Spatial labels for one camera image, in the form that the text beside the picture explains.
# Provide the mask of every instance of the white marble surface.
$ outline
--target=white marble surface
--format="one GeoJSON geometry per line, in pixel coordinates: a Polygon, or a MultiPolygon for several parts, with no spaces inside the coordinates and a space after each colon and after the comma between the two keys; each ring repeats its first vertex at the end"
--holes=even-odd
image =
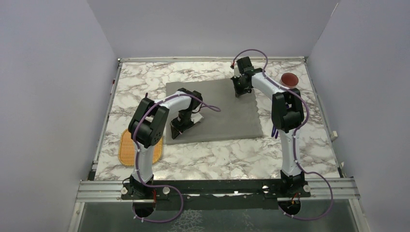
{"type": "MultiPolygon", "coordinates": [[[[253,62],[263,67],[262,62],[253,62]]],[[[118,160],[122,132],[145,93],[151,99],[165,97],[165,84],[175,81],[204,81],[231,78],[229,62],[124,63],[101,148],[95,180],[122,180],[132,167],[118,160]]],[[[311,118],[301,129],[301,163],[307,171],[339,177],[320,111],[302,62],[269,62],[269,76],[279,80],[283,73],[299,77],[298,88],[308,103],[311,118]]],[[[155,179],[255,179],[279,178],[282,163],[280,139],[270,137],[271,101],[258,90],[256,100],[264,137],[193,144],[164,145],[162,158],[153,165],[155,179]]]]}

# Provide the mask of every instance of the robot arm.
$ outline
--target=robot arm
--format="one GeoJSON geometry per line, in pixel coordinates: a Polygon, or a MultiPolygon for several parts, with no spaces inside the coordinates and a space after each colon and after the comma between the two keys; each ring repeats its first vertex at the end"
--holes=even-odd
{"type": "MultiPolygon", "coordinates": [[[[273,80],[277,86],[269,82],[264,77],[261,68],[255,69],[252,66],[249,57],[241,58],[236,63],[234,77],[231,78],[234,83],[235,95],[239,97],[250,93],[252,88],[256,88],[272,101],[272,122],[279,130],[282,144],[281,178],[288,179],[287,181],[290,183],[304,181],[303,172],[294,162],[293,156],[293,132],[304,119],[301,101],[287,91],[278,88],[277,86],[281,85],[276,81],[273,80]]],[[[292,91],[300,96],[298,89],[294,88],[292,91]]],[[[296,132],[295,136],[296,158],[299,160],[299,131],[296,132]]]]}
{"type": "MultiPolygon", "coordinates": [[[[180,96],[181,94],[189,94],[197,97],[202,100],[202,96],[199,92],[193,91],[190,92],[184,88],[179,89],[175,94],[178,97],[171,98],[164,103],[159,104],[148,116],[152,117],[152,121],[145,119],[136,135],[137,143],[141,148],[138,157],[138,167],[141,179],[144,183],[150,181],[153,177],[152,173],[152,156],[154,152],[154,146],[157,144],[164,132],[166,121],[169,114],[178,113],[178,117],[174,118],[171,121],[171,134],[172,138],[176,138],[182,132],[191,128],[195,123],[199,122],[202,118],[199,114],[195,115],[195,119],[192,119],[192,111],[199,106],[199,101],[189,97],[189,96],[180,96]]],[[[158,103],[161,100],[151,100],[147,97],[141,100],[141,103],[138,105],[137,110],[132,117],[132,120],[128,126],[128,131],[131,133],[131,138],[135,132],[135,129],[138,123],[141,121],[144,114],[151,108],[155,103],[158,103]]],[[[132,173],[133,179],[131,181],[140,182],[138,174],[136,171],[136,166],[134,164],[134,171],[132,173]]]]}

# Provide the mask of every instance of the purple cable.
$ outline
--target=purple cable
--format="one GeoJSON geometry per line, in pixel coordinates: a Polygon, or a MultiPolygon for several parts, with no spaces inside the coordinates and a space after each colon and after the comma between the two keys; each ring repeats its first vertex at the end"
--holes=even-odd
{"type": "Polygon", "coordinates": [[[202,104],[199,106],[199,109],[198,109],[198,111],[196,111],[196,112],[193,112],[193,114],[197,114],[197,113],[199,113],[201,110],[202,110],[202,108],[205,108],[206,106],[203,106],[202,104]]]}
{"type": "MultiPolygon", "coordinates": [[[[200,103],[202,103],[202,104],[204,105],[204,107],[208,107],[209,109],[211,109],[211,110],[213,110],[213,111],[220,112],[219,107],[216,107],[216,106],[213,106],[213,105],[208,105],[208,104],[206,104],[205,102],[203,102],[201,99],[199,99],[199,98],[197,98],[197,97],[195,97],[195,96],[193,96],[193,95],[186,94],[186,93],[179,94],[179,95],[169,96],[168,98],[165,99],[165,101],[168,101],[168,100],[170,100],[170,99],[177,98],[177,97],[180,97],[180,96],[191,97],[191,98],[193,98],[193,99],[199,101],[200,103]]],[[[180,207],[178,213],[177,213],[175,216],[173,216],[172,218],[167,219],[167,220],[150,220],[150,219],[144,219],[143,217],[137,216],[137,214],[135,213],[134,207],[133,207],[133,208],[132,208],[132,212],[134,213],[135,218],[140,219],[142,222],[143,222],[143,221],[156,222],[156,223],[166,223],[166,222],[170,222],[170,221],[176,219],[176,218],[182,213],[182,210],[183,210],[183,208],[184,208],[184,198],[182,197],[182,193],[181,193],[177,188],[175,188],[174,186],[170,186],[170,185],[147,185],[147,184],[144,183],[144,181],[142,180],[141,174],[140,174],[139,168],[138,168],[138,157],[139,157],[139,150],[141,149],[141,147],[140,147],[140,145],[138,144],[138,142],[137,142],[137,140],[136,140],[137,131],[140,129],[142,122],[143,122],[143,121],[145,120],[145,118],[149,115],[149,113],[150,113],[155,107],[157,107],[159,104],[162,104],[163,102],[164,102],[164,101],[161,100],[161,101],[155,103],[150,109],[148,109],[148,111],[147,111],[147,112],[144,114],[144,116],[141,118],[140,122],[138,123],[137,127],[135,128],[134,134],[132,135],[132,140],[134,140],[134,142],[135,142],[135,144],[137,144],[137,148],[138,148],[138,149],[137,149],[137,153],[136,153],[136,155],[135,155],[135,168],[136,168],[136,170],[137,170],[138,179],[140,180],[140,183],[143,184],[144,186],[149,187],[149,188],[164,188],[164,187],[168,187],[168,188],[170,188],[170,189],[174,189],[174,190],[179,194],[179,196],[180,196],[180,198],[181,198],[181,207],[180,207]]]]}
{"type": "Polygon", "coordinates": [[[236,55],[236,57],[235,57],[234,60],[233,60],[233,64],[235,63],[235,60],[236,60],[236,58],[238,58],[238,56],[240,56],[242,53],[247,52],[247,51],[256,51],[256,52],[261,53],[261,54],[265,57],[265,59],[266,59],[266,63],[265,63],[265,65],[264,65],[264,67],[262,68],[262,75],[265,77],[265,79],[268,80],[270,83],[272,83],[274,86],[278,87],[279,89],[285,90],[285,91],[291,93],[292,95],[294,95],[295,97],[297,97],[297,98],[303,103],[303,105],[304,105],[305,108],[306,108],[306,118],[305,118],[305,120],[302,122],[302,124],[300,124],[300,126],[298,126],[298,127],[293,131],[293,158],[294,158],[295,161],[297,161],[297,162],[296,162],[296,165],[297,165],[297,166],[299,167],[299,169],[302,170],[304,173],[306,173],[306,174],[316,174],[316,175],[318,175],[320,178],[322,178],[322,179],[326,182],[326,184],[327,184],[327,186],[329,187],[329,190],[330,190],[330,206],[329,206],[329,208],[328,208],[323,214],[321,214],[321,215],[319,215],[319,216],[317,216],[317,217],[297,217],[297,216],[294,216],[294,215],[290,215],[290,214],[288,214],[288,213],[285,213],[285,212],[283,211],[283,209],[281,209],[281,208],[280,208],[280,209],[283,211],[283,213],[284,213],[286,216],[288,216],[288,217],[290,217],[290,218],[294,218],[294,219],[297,219],[297,220],[303,220],[303,221],[318,220],[318,219],[320,219],[320,218],[326,216],[326,215],[330,212],[330,210],[332,209],[332,206],[333,206],[333,191],[332,191],[332,187],[330,186],[330,183],[326,180],[326,178],[324,178],[324,176],[322,176],[320,173],[317,173],[317,172],[306,172],[306,171],[302,168],[302,166],[300,165],[300,163],[299,163],[299,161],[297,160],[297,157],[296,157],[296,139],[295,139],[295,135],[296,135],[296,132],[297,132],[302,126],[304,126],[304,125],[307,123],[308,119],[309,119],[310,113],[309,113],[308,104],[302,99],[302,97],[300,97],[299,95],[297,95],[296,93],[294,93],[293,91],[291,91],[291,90],[288,89],[288,88],[283,88],[282,86],[277,85],[271,78],[269,78],[269,77],[266,75],[266,73],[265,73],[265,68],[266,68],[267,65],[268,65],[268,56],[267,56],[263,51],[258,50],[258,49],[253,49],[253,48],[243,50],[243,51],[240,52],[238,55],[236,55]]]}

